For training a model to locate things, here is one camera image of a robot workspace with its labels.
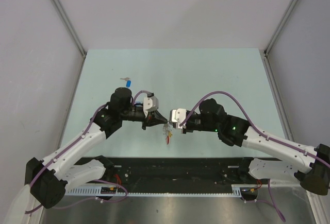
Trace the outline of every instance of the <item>blue cap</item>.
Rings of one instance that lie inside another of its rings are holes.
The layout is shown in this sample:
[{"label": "blue cap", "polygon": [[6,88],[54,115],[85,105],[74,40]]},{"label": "blue cap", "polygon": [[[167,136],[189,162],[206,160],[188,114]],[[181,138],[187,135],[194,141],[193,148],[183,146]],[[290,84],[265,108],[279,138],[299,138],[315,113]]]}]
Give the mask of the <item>blue cap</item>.
[{"label": "blue cap", "polygon": [[128,80],[128,81],[126,82],[126,87],[127,87],[127,88],[130,87],[130,80]]}]

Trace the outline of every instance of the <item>red wire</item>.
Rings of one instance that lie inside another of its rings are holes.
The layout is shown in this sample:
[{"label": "red wire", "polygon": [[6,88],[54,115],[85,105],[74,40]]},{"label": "red wire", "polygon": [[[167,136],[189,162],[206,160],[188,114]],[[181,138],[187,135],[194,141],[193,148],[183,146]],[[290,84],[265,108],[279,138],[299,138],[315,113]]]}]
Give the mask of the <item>red wire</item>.
[{"label": "red wire", "polygon": [[117,179],[117,182],[119,182],[119,184],[121,185],[121,184],[122,184],[122,181],[121,181],[121,179],[119,178],[119,175],[118,175],[118,174],[115,174],[115,175],[113,175],[113,176],[115,176],[115,178]]},{"label": "red wire", "polygon": [[258,182],[258,184],[260,184],[260,186],[258,186],[258,188],[257,188],[257,189],[260,189],[260,188],[262,187],[262,182],[261,182],[261,180],[260,180],[260,179],[257,179],[257,182]]}]

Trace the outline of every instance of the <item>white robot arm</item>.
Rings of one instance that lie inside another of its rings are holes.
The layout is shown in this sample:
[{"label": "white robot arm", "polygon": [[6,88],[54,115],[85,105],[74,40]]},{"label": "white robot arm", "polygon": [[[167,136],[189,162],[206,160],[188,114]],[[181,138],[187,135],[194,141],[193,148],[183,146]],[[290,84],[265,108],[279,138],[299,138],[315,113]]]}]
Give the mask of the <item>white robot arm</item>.
[{"label": "white robot arm", "polygon": [[77,137],[42,160],[33,158],[27,163],[25,184],[30,185],[31,194],[45,208],[55,206],[66,191],[99,179],[106,169],[113,169],[114,165],[103,156],[82,166],[73,165],[121,128],[123,120],[141,122],[142,129],[167,124],[167,119],[157,111],[158,99],[152,93],[144,98],[143,104],[135,105],[131,100],[128,88],[116,89],[110,102],[97,109],[87,128]]},{"label": "white robot arm", "polygon": [[[229,96],[242,110],[246,119],[227,115],[223,106],[208,96],[220,93]],[[200,114],[195,112],[199,107]],[[228,146],[239,146],[267,153],[282,161],[247,158],[247,174],[256,179],[275,179],[300,182],[304,189],[327,195],[330,183],[330,148],[320,144],[317,148],[276,137],[256,127],[238,101],[226,92],[216,91],[203,97],[191,110],[175,109],[170,122],[183,133],[209,131]]]}]

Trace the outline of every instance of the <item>white wall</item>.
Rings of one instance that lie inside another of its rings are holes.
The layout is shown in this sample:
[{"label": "white wall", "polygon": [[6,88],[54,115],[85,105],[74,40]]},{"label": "white wall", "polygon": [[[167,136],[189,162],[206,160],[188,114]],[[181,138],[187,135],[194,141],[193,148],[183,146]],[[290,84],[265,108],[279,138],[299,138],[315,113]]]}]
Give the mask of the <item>white wall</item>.
[{"label": "white wall", "polygon": [[0,0],[0,223],[58,144],[82,61],[50,0]]},{"label": "white wall", "polygon": [[329,48],[329,0],[301,0],[270,52],[296,142],[330,146]]},{"label": "white wall", "polygon": [[264,49],[290,0],[61,0],[88,49]]}]

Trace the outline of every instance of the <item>light blue table surface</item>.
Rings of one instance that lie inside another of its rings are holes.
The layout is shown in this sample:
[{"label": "light blue table surface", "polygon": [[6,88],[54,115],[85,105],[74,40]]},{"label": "light blue table surface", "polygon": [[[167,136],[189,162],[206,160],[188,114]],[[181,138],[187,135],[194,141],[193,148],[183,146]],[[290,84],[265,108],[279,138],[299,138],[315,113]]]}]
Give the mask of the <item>light blue table surface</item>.
[{"label": "light blue table surface", "polygon": [[[159,112],[191,109],[205,94],[221,90],[234,95],[260,128],[284,137],[275,102],[258,49],[123,49],[89,50],[80,77],[62,145],[84,128],[94,111],[131,79],[131,91],[154,92]],[[227,96],[215,95],[228,114],[243,117]],[[173,130],[166,145],[162,125],[141,129],[123,122],[120,130],[86,156],[108,157],[265,157],[266,154],[229,147],[216,133],[181,134]]]}]

